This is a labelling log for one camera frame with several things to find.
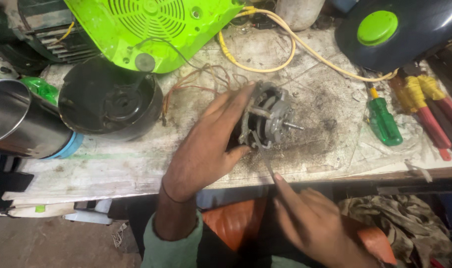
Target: white plastic part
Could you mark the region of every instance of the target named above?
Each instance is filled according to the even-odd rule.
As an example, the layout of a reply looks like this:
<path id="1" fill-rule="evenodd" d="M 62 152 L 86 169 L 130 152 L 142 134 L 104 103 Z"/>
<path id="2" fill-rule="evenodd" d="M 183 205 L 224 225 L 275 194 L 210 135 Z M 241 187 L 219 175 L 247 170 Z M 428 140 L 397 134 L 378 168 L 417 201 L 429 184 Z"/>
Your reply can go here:
<path id="1" fill-rule="evenodd" d="M 113 222 L 106 213 L 97 212 L 94 210 L 75 210 L 73 214 L 62 216 L 66 220 L 92 222 L 100 224 L 111 224 Z"/>
<path id="2" fill-rule="evenodd" d="M 2 71 L 2 67 L 9 70 L 8 72 Z M 3 58 L 0 58 L 0 78 L 1 79 L 16 79 L 19 77 L 19 74 L 14 70 L 14 67 Z"/>
<path id="3" fill-rule="evenodd" d="M 97 212 L 102 212 L 102 213 L 108 213 L 108 211 L 110 210 L 110 205 L 112 203 L 113 199 L 102 199 L 100 201 L 97 202 L 97 205 L 95 206 L 94 210 Z"/>
<path id="4" fill-rule="evenodd" d="M 325 0 L 277 0 L 276 14 L 294 32 L 303 31 L 317 20 Z"/>

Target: floor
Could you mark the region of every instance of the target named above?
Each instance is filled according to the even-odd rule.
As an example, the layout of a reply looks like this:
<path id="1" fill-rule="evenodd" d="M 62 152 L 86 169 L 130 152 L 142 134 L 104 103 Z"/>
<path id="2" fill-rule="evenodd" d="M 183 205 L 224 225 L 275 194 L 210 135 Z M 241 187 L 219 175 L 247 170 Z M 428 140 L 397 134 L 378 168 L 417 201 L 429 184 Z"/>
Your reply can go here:
<path id="1" fill-rule="evenodd" d="M 110 226 L 60 217 L 0 217 L 0 268 L 138 268 L 138 253 L 115 248 Z"/>

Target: yellow cable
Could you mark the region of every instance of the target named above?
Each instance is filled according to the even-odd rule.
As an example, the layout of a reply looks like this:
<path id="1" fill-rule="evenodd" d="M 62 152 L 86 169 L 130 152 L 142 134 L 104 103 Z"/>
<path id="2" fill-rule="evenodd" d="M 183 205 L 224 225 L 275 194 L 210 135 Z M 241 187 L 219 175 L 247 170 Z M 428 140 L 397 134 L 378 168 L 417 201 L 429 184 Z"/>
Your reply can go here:
<path id="1" fill-rule="evenodd" d="M 64 40 L 69 35 L 69 33 L 72 31 L 72 27 L 74 27 L 74 21 L 72 21 L 72 23 L 70 24 L 69 28 L 67 29 L 67 32 L 59 40 L 53 42 L 50 45 L 57 44 L 58 42 Z"/>
<path id="2" fill-rule="evenodd" d="M 292 42 L 292 46 L 293 48 L 295 47 L 295 43 L 294 40 L 297 40 L 297 42 L 299 42 L 301 45 L 303 45 L 313 56 L 315 56 L 316 58 L 318 58 L 320 61 L 322 61 L 323 63 L 325 63 L 326 65 L 328 65 L 330 68 L 341 72 L 343 74 L 346 74 L 352 78 L 361 80 L 361 81 L 365 81 L 365 82 L 379 82 L 379 81 L 383 81 L 386 79 L 391 79 L 393 77 L 396 76 L 396 74 L 398 73 L 398 69 L 396 69 L 394 72 L 388 73 L 382 77 L 379 78 L 366 78 L 366 77 L 362 77 L 359 75 L 356 75 L 354 73 L 351 73 L 349 71 L 343 70 L 342 68 L 336 66 L 335 64 L 329 62 L 328 60 L 326 60 L 325 58 L 323 58 L 322 56 L 320 56 L 317 52 L 315 52 L 311 47 L 309 47 L 304 41 L 302 41 L 287 25 L 287 23 L 278 15 L 276 15 L 273 12 L 270 12 L 268 10 L 264 10 L 264 9 L 255 9 L 254 7 L 245 7 L 244 9 L 246 9 L 246 12 L 242 12 L 238 15 L 236 15 L 236 17 L 241 17 L 241 16 L 246 16 L 246 15 L 250 15 L 250 14 L 254 14 L 254 13 L 264 13 L 267 14 L 267 16 L 275 21 L 277 24 L 279 24 L 279 26 L 281 26 L 282 28 L 284 28 L 284 30 L 287 31 L 287 33 L 289 33 L 289 35 L 291 36 L 293 42 Z M 249 71 L 254 71 L 254 72 L 271 72 L 271 71 L 276 71 L 276 70 L 281 70 L 282 68 L 284 68 L 285 66 L 287 66 L 290 61 L 292 60 L 292 58 L 294 57 L 294 53 L 295 51 L 292 51 L 291 53 L 291 57 L 287 60 L 287 62 L 285 64 L 282 64 L 281 66 L 275 68 L 275 69 L 269 69 L 269 70 L 260 70 L 260 69 L 253 69 L 253 68 L 249 68 L 246 66 L 243 66 L 241 64 L 239 64 L 235 58 L 229 53 L 229 50 L 226 47 L 226 44 L 224 43 L 224 39 L 223 39 L 223 34 L 221 33 L 221 31 L 219 32 L 219 44 L 221 45 L 221 49 L 224 52 L 224 55 L 226 55 L 226 57 L 235 65 L 237 65 L 238 67 L 241 67 L 245 70 L 249 70 Z"/>

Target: stainless steel container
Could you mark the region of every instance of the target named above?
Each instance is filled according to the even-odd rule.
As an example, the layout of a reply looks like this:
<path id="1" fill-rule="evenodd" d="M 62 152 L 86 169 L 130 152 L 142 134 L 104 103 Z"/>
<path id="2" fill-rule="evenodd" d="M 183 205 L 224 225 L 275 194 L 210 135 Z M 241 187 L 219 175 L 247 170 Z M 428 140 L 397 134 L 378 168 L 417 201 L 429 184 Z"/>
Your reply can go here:
<path id="1" fill-rule="evenodd" d="M 0 153 L 47 158 L 59 152 L 72 135 L 55 106 L 17 80 L 0 80 Z"/>

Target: finger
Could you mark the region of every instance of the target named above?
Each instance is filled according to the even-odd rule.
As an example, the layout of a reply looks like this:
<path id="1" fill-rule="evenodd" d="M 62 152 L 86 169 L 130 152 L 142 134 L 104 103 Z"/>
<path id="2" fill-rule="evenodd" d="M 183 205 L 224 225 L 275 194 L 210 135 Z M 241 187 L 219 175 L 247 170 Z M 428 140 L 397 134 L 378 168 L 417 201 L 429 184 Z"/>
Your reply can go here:
<path id="1" fill-rule="evenodd" d="M 224 126 L 232 130 L 236 125 L 237 121 L 241 118 L 244 113 L 244 109 L 251 100 L 251 95 L 254 92 L 255 82 L 249 82 L 245 87 L 241 89 L 239 94 L 234 98 L 234 100 L 229 103 L 228 107 L 224 111 L 221 118 L 224 120 Z"/>
<path id="2" fill-rule="evenodd" d="M 287 237 L 287 239 L 289 239 L 289 241 L 295 247 L 302 250 L 304 245 L 302 244 L 299 233 L 295 229 L 295 226 L 292 223 L 292 219 L 289 217 L 287 210 L 283 206 L 282 202 L 277 198 L 274 198 L 274 205 L 276 206 L 277 220 L 282 228 L 285 237 Z"/>
<path id="3" fill-rule="evenodd" d="M 208 105 L 208 107 L 206 108 L 206 111 L 203 113 L 202 117 L 206 117 L 206 116 L 214 113 L 215 111 L 217 111 L 222 106 L 224 106 L 224 104 L 226 104 L 228 102 L 230 96 L 231 96 L 231 91 L 226 91 L 225 93 L 216 97 Z"/>
<path id="4" fill-rule="evenodd" d="M 245 155 L 251 152 L 251 148 L 247 145 L 241 145 L 238 147 L 233 148 L 229 152 L 225 153 L 225 160 L 224 160 L 224 169 L 225 173 L 229 173 L 234 166 L 243 158 Z"/>
<path id="5" fill-rule="evenodd" d="M 304 195 L 312 199 L 314 202 L 324 205 L 333 212 L 339 212 L 337 205 L 319 191 L 315 191 L 312 188 L 308 187 L 304 191 Z"/>
<path id="6" fill-rule="evenodd" d="M 292 190 L 290 185 L 284 180 L 284 178 L 279 175 L 274 175 L 274 182 L 277 187 L 284 206 L 288 209 L 290 213 L 293 214 L 302 223 L 306 221 L 313 221 L 317 218 L 317 214 L 307 204 L 304 204 L 302 199 Z"/>
<path id="7" fill-rule="evenodd" d="M 337 214 L 335 211 L 330 209 L 329 206 L 323 204 L 320 201 L 315 200 L 314 196 L 308 195 L 307 190 L 302 190 L 299 194 L 300 199 L 309 206 L 309 208 L 319 217 L 327 218 L 330 215 Z"/>

